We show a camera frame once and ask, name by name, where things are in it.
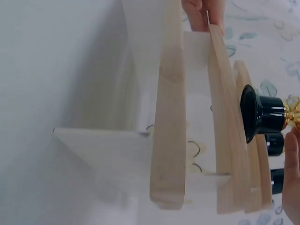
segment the floral tablecloth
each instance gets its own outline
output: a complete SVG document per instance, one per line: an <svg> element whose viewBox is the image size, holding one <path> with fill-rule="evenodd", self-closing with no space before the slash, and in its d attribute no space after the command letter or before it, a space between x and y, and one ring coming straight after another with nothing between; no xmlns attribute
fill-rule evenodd
<svg viewBox="0 0 300 225"><path fill-rule="evenodd" d="M183 24L190 29L185 16ZM231 64L245 61L260 95L287 101L300 96L300 0L227 0L224 24ZM273 210L244 217L238 225L292 224L281 195L273 196Z"/></svg>

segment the wood grain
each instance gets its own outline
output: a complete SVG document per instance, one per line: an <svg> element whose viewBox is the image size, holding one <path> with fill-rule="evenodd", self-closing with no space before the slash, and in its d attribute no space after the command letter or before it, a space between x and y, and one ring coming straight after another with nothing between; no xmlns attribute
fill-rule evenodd
<svg viewBox="0 0 300 225"><path fill-rule="evenodd" d="M181 1L165 0L150 198L161 209L178 210L184 203L186 179L186 102Z"/></svg>
<svg viewBox="0 0 300 225"><path fill-rule="evenodd" d="M244 87L252 85L245 62L235 61L236 88L241 96ZM256 135L247 145L250 163L251 188L255 188L249 196L245 212L259 211L272 206L271 177L268 151L264 135Z"/></svg>
<svg viewBox="0 0 300 225"><path fill-rule="evenodd" d="M233 66L233 72L235 73L235 84L238 96L240 97L245 85L250 84L251 80L243 61L235 61ZM259 211L262 207L262 192L261 192L261 175L260 165L256 145L256 137L247 144L247 152L250 168L250 191L247 195L247 201L244 211L246 213Z"/></svg>
<svg viewBox="0 0 300 225"><path fill-rule="evenodd" d="M247 144L239 98L221 30L209 25L208 63L214 118L217 172L230 172L231 180L217 191L217 212L225 214L244 207L250 189Z"/></svg>

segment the black cylinder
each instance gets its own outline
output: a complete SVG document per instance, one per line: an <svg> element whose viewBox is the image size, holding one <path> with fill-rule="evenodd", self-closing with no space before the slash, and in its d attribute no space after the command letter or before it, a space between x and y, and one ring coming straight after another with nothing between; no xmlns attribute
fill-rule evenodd
<svg viewBox="0 0 300 225"><path fill-rule="evenodd" d="M280 156L285 144L282 133L266 134L264 137L266 139L268 156Z"/></svg>
<svg viewBox="0 0 300 225"><path fill-rule="evenodd" d="M283 169L271 170L271 179L272 179L272 194L276 195L282 193L284 170Z"/></svg>
<svg viewBox="0 0 300 225"><path fill-rule="evenodd" d="M278 133L284 126L285 106L277 97L256 94L251 85L246 85L240 99L247 143L256 134Z"/></svg>

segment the hand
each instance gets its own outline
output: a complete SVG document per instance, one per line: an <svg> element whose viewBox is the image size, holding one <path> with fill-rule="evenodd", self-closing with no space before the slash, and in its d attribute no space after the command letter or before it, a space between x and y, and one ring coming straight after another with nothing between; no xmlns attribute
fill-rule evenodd
<svg viewBox="0 0 300 225"><path fill-rule="evenodd" d="M293 128L285 136L285 168L282 205L286 215L295 224L300 225L300 135Z"/></svg>
<svg viewBox="0 0 300 225"><path fill-rule="evenodd" d="M220 27L224 34L224 9L226 0L181 0L182 7L187 13L192 31L208 31L208 17L211 24Z"/></svg>

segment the wooden frame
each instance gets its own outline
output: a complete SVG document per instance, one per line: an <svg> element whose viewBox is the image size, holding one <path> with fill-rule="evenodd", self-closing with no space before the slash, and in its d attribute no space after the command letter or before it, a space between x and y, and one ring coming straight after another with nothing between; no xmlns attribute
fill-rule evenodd
<svg viewBox="0 0 300 225"><path fill-rule="evenodd" d="M183 134L186 118L183 112L185 102L182 91L184 75L180 1L165 0L165 9L165 41L162 46L157 91L150 196L152 201L162 209L180 209L185 192L185 160L180 159L185 157L183 143L186 139ZM225 214L239 210L257 211L270 206L271 188L263 137L258 136L250 144L246 144L239 98L243 87L251 81L246 67L242 62L236 62L234 69L238 70L238 76L235 84L221 31L218 26L209 25L209 32L211 46L208 74L217 173L231 174L231 179L217 188L217 212ZM166 40L176 41L169 44ZM176 113L170 113L170 107L173 107ZM174 144L173 140L176 140L176 147L172 145L171 148L171 144ZM170 155L170 152L173 157L166 163L166 156Z"/></svg>
<svg viewBox="0 0 300 225"><path fill-rule="evenodd" d="M129 9L132 4L124 6ZM165 0L164 16L153 140L147 132L124 130L56 128L54 134L87 164L105 171L104 176L126 191L149 192L151 200L161 209L179 210L185 200L195 197L201 202L199 193L210 191L217 192L218 214L269 208L271 184L265 140L257 136L246 144L240 112L241 91L246 84L251 84L245 64L238 61L232 70L216 25L209 25L209 34L187 32L183 35L181 1ZM188 46L185 51L184 44L191 43L193 47ZM156 53L152 52L145 59L152 55ZM185 89L189 85L185 82L184 62L194 67L193 83L199 81L199 76L205 76L202 81L207 80L200 86L202 90L206 88L204 92L211 97L213 109L217 166L213 173L194 175L186 170ZM203 74L203 70L198 71L199 64L208 75Z"/></svg>

